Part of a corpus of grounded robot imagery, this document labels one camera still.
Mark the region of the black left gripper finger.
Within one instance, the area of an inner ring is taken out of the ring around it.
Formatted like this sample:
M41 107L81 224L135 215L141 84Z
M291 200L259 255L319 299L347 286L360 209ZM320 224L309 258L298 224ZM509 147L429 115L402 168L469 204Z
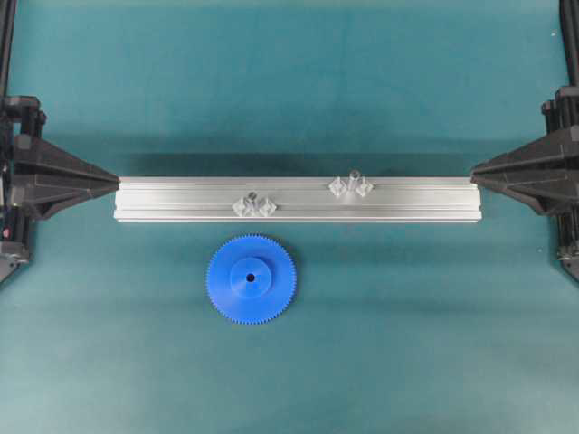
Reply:
M48 220L76 204L119 189L119 178L39 137L14 139L12 205Z

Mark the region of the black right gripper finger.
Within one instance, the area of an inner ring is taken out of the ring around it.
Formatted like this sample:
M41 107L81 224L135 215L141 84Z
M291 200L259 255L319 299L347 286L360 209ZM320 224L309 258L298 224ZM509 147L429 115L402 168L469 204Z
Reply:
M474 166L470 180L538 214L565 211L565 131L560 129Z

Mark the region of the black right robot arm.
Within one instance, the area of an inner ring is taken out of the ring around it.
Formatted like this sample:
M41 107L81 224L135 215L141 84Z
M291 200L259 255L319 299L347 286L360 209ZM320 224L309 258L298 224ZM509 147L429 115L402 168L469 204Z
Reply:
M578 88L561 88L541 110L545 136L474 166L470 179L554 218L557 258L578 278Z

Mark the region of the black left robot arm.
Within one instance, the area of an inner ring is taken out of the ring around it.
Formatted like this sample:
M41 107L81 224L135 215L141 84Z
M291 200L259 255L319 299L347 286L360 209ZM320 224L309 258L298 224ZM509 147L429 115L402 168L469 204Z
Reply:
M1 278L31 258L33 224L119 189L119 178L42 138L35 97L1 103Z

